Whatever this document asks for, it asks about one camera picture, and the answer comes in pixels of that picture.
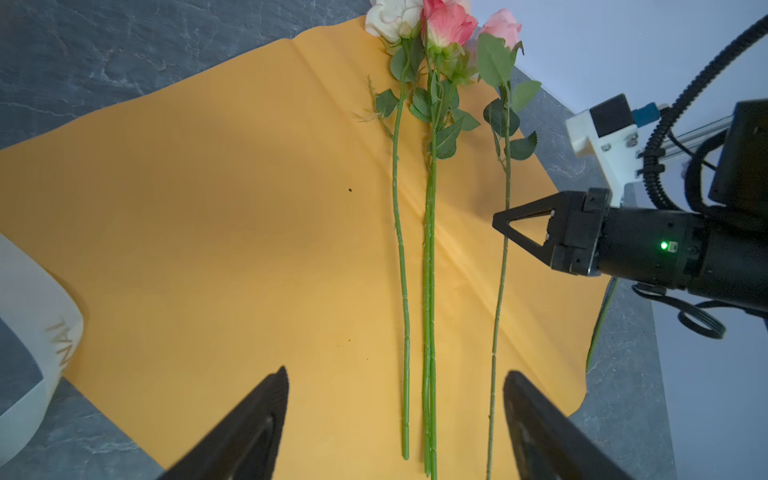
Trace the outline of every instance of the green leaf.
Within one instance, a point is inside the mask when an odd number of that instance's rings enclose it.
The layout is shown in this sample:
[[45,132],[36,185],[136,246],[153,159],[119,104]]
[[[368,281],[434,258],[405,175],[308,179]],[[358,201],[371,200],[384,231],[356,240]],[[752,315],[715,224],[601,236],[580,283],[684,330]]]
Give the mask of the green leaf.
[[517,113],[525,108],[533,97],[536,96],[538,91],[541,90],[541,82],[535,80],[524,81],[517,84],[512,91],[511,106],[512,110]]
[[402,81],[402,72],[406,69],[406,51],[398,48],[389,60],[389,71],[397,81]]
[[512,66],[515,66],[515,62],[518,60],[518,50],[523,52],[523,55],[525,55],[525,49],[523,48],[523,42],[519,41],[515,47],[512,49]]
[[536,150],[538,137],[536,132],[528,135],[528,138],[520,138],[509,142],[509,156],[515,160],[525,160]]
[[504,167],[504,163],[506,159],[502,160],[502,147],[501,145],[498,144],[499,142],[498,135],[493,130],[491,130],[491,132],[493,133],[493,143],[496,146],[496,158],[498,158],[498,161],[500,161],[502,163],[502,166]]
[[429,117],[424,115],[422,112],[419,111],[418,108],[414,104],[411,104],[411,106],[408,108],[411,111],[411,114],[418,118],[419,120],[423,121],[424,123],[428,124],[430,122]]
[[437,79],[437,76],[438,76],[437,74],[434,74],[429,79],[429,96],[432,98],[432,102],[431,103],[433,103],[433,104],[436,104],[437,100],[440,99],[440,90],[438,89],[438,79]]
[[437,132],[437,158],[445,160],[456,155],[456,140],[462,132],[463,119]]
[[449,110],[458,108],[458,90],[453,82],[445,78],[440,82],[440,91],[442,92],[442,98],[437,118],[443,121]]
[[419,67],[424,61],[424,44],[420,38],[402,39],[402,47],[398,48],[392,59],[389,60],[389,71],[396,80],[401,81],[403,72],[406,74],[406,81],[415,82],[419,77]]
[[447,78],[444,78],[440,82],[442,88],[443,101],[449,100],[449,107],[451,109],[458,108],[458,90],[456,85]]
[[512,77],[515,53],[504,45],[503,38],[489,33],[478,37],[478,70],[483,81],[493,88],[501,87]]
[[416,81],[419,77],[419,68],[424,61],[424,44],[420,37],[414,38],[411,43],[411,72],[412,79],[410,81]]
[[412,103],[413,103],[413,106],[416,107],[416,110],[418,110],[420,114],[422,114],[424,117],[430,118],[430,110],[429,110],[430,101],[429,101],[429,94],[427,93],[427,90],[424,90],[421,87],[416,88],[416,91],[413,92]]
[[456,73],[456,68],[461,64],[460,59],[465,55],[465,50],[455,43],[442,49],[439,54],[438,71],[451,78]]
[[509,105],[509,95],[512,92],[512,82],[507,81],[498,88],[498,96],[502,99],[503,105]]
[[458,108],[451,110],[451,115],[453,115],[454,122],[462,122],[463,131],[472,131],[480,126],[480,122],[475,120],[475,117],[472,117],[470,113],[459,110]]
[[451,81],[456,85],[469,85],[475,83],[472,76],[478,73],[477,66],[469,66],[469,55],[462,55],[456,69],[451,76]]
[[[497,98],[485,107],[482,117],[491,125],[493,131],[501,138],[507,137],[506,125],[504,124],[504,103],[501,98]],[[509,110],[509,136],[511,137],[520,128],[520,117],[514,111]]]
[[390,88],[389,90],[376,95],[374,105],[376,111],[378,111],[384,118],[387,118],[395,110],[395,107],[397,107],[397,102],[397,97],[392,93],[392,89]]

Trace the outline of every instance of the pink rose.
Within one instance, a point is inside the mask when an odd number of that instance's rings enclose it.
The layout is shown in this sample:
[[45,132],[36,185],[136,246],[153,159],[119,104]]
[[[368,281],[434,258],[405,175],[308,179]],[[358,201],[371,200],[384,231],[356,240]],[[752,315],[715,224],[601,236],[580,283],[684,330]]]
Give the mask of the pink rose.
[[431,44],[445,48],[455,43],[464,46],[469,40],[478,21],[463,4],[468,6],[468,0],[424,1],[422,20],[427,26],[426,37]]
[[514,48],[520,41],[523,25],[506,8],[502,8],[482,26],[480,33],[489,33],[496,38],[503,38],[508,48]]

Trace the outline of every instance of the gray marble surface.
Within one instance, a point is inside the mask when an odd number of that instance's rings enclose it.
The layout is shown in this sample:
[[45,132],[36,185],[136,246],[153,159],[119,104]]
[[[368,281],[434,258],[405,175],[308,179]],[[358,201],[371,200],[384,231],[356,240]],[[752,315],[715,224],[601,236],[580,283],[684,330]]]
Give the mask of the gray marble surface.
[[[0,147],[368,7],[367,0],[0,0]],[[522,79],[516,71],[515,81]],[[594,158],[571,153],[563,125],[569,115],[540,94],[521,115],[522,128],[538,132],[537,154],[559,190],[605,185]],[[0,376],[0,397],[11,395],[10,378]],[[637,480],[674,479],[653,317],[624,282],[587,383],[574,423]],[[40,430],[0,467],[0,478],[149,479],[160,472],[62,380]]]
[[32,354],[0,317],[0,415],[42,380]]

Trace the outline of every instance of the black cable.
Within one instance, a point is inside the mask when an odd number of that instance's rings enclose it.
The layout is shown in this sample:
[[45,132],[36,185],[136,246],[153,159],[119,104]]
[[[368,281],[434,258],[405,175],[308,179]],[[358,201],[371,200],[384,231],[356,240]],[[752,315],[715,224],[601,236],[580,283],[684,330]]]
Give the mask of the black cable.
[[[723,302],[718,302],[717,300],[709,300],[707,302],[700,303],[699,305],[691,305],[685,300],[680,300],[679,298],[668,296],[667,289],[645,285],[643,283],[634,284],[632,286],[632,290],[637,295],[640,295],[643,298],[664,303],[673,308],[678,309],[680,311],[680,314],[677,316],[677,319],[680,320],[680,323],[685,325],[688,329],[691,329],[694,332],[698,333],[699,335],[703,335],[711,339],[722,339],[723,336],[725,335],[725,325],[720,323],[715,317],[711,316],[709,313],[702,310],[702,308],[711,308],[712,306],[715,306],[715,305],[700,306],[705,303],[712,303],[712,302],[723,303]],[[725,303],[724,305],[716,305],[716,306],[731,306],[731,305]],[[695,323],[693,320],[689,319],[686,316],[686,314],[699,320],[709,328],[703,327],[698,323]]]
[[696,153],[690,158],[688,170],[685,172],[685,200],[694,212],[703,214],[707,205],[701,197],[701,164],[707,155],[725,143],[726,132],[707,138]]
[[[670,138],[670,141],[674,144],[675,147],[680,148],[684,154],[686,154],[688,157],[692,157],[694,153],[688,149],[685,145],[680,143],[678,139],[675,138],[675,136],[672,134],[672,130],[669,131],[667,136]],[[712,165],[710,162],[706,160],[701,161],[702,165],[706,165],[707,167],[711,168],[712,170],[717,170],[717,167]]]
[[[731,305],[730,303],[720,302],[719,300],[707,300],[706,302],[701,302],[694,305],[694,307],[698,309],[717,308],[722,306],[729,307],[729,308],[738,308],[735,305]],[[715,322],[717,322],[717,324],[723,328],[722,332],[716,331],[715,329],[708,329],[708,328],[702,327],[698,323],[688,318],[683,310],[681,310],[680,313],[677,314],[677,319],[680,320],[680,323],[682,323],[689,329],[693,330],[694,332],[698,333],[699,335],[704,335],[711,339],[721,339],[725,335],[725,326],[722,323],[718,322],[716,319],[715,319]]]
[[762,17],[754,25],[749,27],[744,33],[739,35],[736,40],[725,47],[696,78],[685,88],[680,97],[669,108],[665,115],[659,121],[659,124],[650,135],[648,143],[645,145],[647,152],[643,158],[643,182],[645,190],[648,192],[650,200],[656,208],[660,210],[680,210],[675,203],[664,192],[659,177],[659,158],[657,155],[661,148],[661,143],[667,137],[670,129],[675,125],[677,119],[688,109],[690,104],[696,100],[696,97],[722,72],[725,67],[741,55],[745,50],[755,44],[758,40],[768,34],[768,15]]

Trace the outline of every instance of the yellow wrapping paper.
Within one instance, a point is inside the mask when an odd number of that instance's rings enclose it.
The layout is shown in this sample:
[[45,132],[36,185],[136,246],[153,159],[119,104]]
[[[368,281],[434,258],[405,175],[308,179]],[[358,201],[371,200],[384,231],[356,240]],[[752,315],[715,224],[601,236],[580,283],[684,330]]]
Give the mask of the yellow wrapping paper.
[[[412,314],[411,460],[400,458],[402,307],[391,144],[366,76],[395,82],[362,19],[276,41],[0,152],[0,232],[85,317],[67,378],[169,467],[281,365],[290,400],[275,478],[422,478],[421,261],[427,130],[402,122]],[[460,90],[482,118],[495,96]],[[513,204],[555,192],[513,163]],[[487,124],[441,161],[437,193],[439,472],[485,468],[504,175]],[[524,233],[541,236],[547,219]],[[605,281],[511,246],[499,387],[528,376],[566,414]],[[516,476],[501,396],[495,474]]]

